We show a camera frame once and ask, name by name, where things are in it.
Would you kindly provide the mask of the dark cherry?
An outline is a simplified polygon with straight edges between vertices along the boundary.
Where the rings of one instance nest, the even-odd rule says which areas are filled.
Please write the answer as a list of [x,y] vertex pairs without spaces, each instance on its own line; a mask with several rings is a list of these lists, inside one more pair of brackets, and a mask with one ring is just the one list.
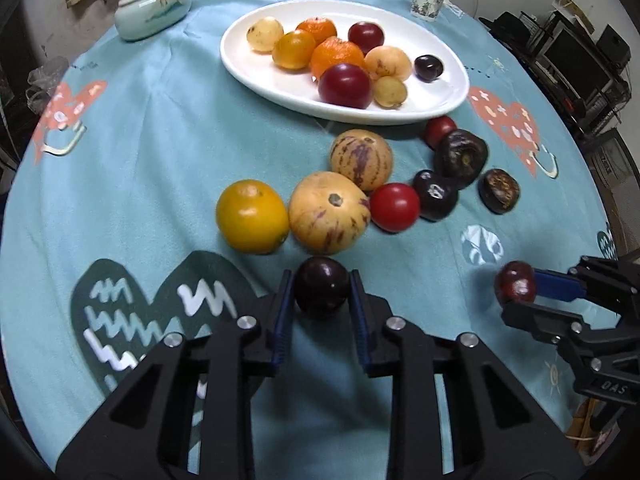
[[457,206],[459,191],[451,179],[424,169],[412,180],[412,187],[420,200],[420,216],[431,222],[448,217]]
[[413,62],[413,68],[416,76],[425,82],[435,81],[444,72],[442,61],[431,54],[418,56]]
[[494,281],[499,304],[512,301],[533,302],[537,296],[535,272],[524,261],[511,261],[497,273]]
[[296,270],[293,295],[299,312],[313,321],[329,321],[346,302],[349,274],[341,263],[315,256]]

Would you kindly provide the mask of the red cherry tomato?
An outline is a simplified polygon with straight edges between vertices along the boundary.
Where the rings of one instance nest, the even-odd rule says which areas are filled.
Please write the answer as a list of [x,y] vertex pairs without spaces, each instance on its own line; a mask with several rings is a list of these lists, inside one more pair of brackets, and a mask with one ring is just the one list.
[[420,217],[419,196],[408,184],[384,184],[370,195],[370,211],[373,223],[380,229],[404,232]]

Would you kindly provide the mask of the dark brown water chestnut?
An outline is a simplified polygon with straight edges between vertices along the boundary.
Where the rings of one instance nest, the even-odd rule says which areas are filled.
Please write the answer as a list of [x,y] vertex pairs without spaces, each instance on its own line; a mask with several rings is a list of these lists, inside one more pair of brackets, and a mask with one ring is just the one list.
[[486,171],[478,181],[478,194],[483,204],[494,214],[511,211],[521,196],[518,181],[500,168]]

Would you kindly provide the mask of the yellow small citrus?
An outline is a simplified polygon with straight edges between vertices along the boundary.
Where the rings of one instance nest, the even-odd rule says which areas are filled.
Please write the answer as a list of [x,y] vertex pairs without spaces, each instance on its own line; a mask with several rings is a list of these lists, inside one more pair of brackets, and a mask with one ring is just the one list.
[[284,201],[262,181],[246,179],[227,186],[217,200],[215,214],[224,241],[244,254],[271,254],[290,232]]

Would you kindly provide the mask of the large dark mangosteen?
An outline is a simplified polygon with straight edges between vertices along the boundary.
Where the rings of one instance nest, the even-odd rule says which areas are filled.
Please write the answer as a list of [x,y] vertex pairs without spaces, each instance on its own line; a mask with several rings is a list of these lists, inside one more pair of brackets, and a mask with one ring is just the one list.
[[457,188],[467,188],[483,171],[489,155],[487,143],[464,129],[448,132],[439,141],[434,154],[434,168],[451,179]]

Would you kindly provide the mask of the small tan longan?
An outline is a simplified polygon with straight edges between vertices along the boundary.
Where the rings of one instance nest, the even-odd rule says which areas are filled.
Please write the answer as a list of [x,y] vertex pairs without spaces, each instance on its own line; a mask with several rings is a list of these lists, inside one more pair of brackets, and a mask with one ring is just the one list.
[[383,108],[398,108],[408,98],[406,85],[394,76],[378,78],[373,84],[373,99]]

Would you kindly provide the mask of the dark red plum back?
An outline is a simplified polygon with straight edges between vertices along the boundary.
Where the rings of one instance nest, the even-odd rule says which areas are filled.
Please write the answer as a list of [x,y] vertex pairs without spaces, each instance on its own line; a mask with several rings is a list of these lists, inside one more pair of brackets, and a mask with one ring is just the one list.
[[320,77],[318,92],[323,102],[364,110],[372,100],[372,82],[360,66],[341,63],[328,68]]

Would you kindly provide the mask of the pale peach fruit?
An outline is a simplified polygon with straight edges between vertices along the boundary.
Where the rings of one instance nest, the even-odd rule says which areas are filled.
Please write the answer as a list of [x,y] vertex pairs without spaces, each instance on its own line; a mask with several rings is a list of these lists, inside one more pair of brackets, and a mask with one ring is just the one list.
[[412,62],[399,48],[379,46],[370,50],[364,57],[366,70],[372,80],[391,76],[405,81],[412,74]]

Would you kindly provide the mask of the orange mandarin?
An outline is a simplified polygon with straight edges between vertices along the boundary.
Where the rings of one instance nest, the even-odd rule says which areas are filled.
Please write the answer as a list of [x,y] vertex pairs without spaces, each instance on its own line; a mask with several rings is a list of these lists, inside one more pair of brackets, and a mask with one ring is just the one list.
[[312,52],[309,62],[312,79],[318,82],[326,70],[338,64],[366,67],[360,47],[350,41],[331,37],[319,44]]
[[337,36],[337,29],[334,23],[328,18],[307,18],[296,26],[297,30],[309,32],[314,37],[316,45],[323,41]]

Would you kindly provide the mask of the yellow orange citrus fruit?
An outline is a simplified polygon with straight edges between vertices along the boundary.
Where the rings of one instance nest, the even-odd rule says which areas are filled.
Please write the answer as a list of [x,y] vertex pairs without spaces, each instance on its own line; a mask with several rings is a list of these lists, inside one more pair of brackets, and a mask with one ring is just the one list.
[[282,36],[272,50],[273,63],[284,70],[303,70],[310,62],[316,40],[310,32],[296,29]]

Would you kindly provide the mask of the large red plum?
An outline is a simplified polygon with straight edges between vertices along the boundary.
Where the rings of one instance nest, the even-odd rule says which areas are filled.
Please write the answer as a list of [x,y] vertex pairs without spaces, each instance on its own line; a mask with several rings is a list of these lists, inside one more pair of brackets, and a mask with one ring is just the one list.
[[363,54],[368,54],[384,44],[385,36],[378,24],[361,21],[349,27],[348,40],[360,47]]

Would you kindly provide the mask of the pale yellow round fruit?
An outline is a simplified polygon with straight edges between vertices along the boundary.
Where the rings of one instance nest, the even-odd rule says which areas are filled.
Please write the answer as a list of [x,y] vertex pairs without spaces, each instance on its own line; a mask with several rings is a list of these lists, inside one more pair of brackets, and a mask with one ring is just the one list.
[[266,16],[250,25],[246,32],[246,41],[255,52],[270,53],[283,36],[282,24],[276,18]]

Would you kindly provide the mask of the striped pepino melon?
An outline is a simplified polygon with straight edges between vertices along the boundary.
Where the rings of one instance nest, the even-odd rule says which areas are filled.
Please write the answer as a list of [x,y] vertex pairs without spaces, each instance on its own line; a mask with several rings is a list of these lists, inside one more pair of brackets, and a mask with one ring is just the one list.
[[386,184],[392,175],[394,153],[382,136],[369,130],[350,129],[333,141],[329,166],[361,191],[370,193]]
[[296,240],[313,254],[351,248],[371,221],[369,200],[358,186],[332,171],[318,171],[296,185],[288,222]]

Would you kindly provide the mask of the black monitor on shelf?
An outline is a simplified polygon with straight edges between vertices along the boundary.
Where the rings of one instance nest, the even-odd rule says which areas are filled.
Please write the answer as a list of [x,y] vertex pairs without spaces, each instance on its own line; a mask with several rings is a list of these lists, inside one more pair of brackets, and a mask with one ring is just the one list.
[[596,45],[565,26],[559,26],[544,44],[537,61],[585,104],[616,83],[617,74],[597,52]]

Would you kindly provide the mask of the celadon lidded ceramic jar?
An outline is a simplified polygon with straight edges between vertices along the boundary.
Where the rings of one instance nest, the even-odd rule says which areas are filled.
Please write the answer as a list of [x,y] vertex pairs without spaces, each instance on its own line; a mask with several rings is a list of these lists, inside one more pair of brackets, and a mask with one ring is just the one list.
[[119,0],[115,28],[125,41],[151,37],[178,23],[191,9],[191,0]]

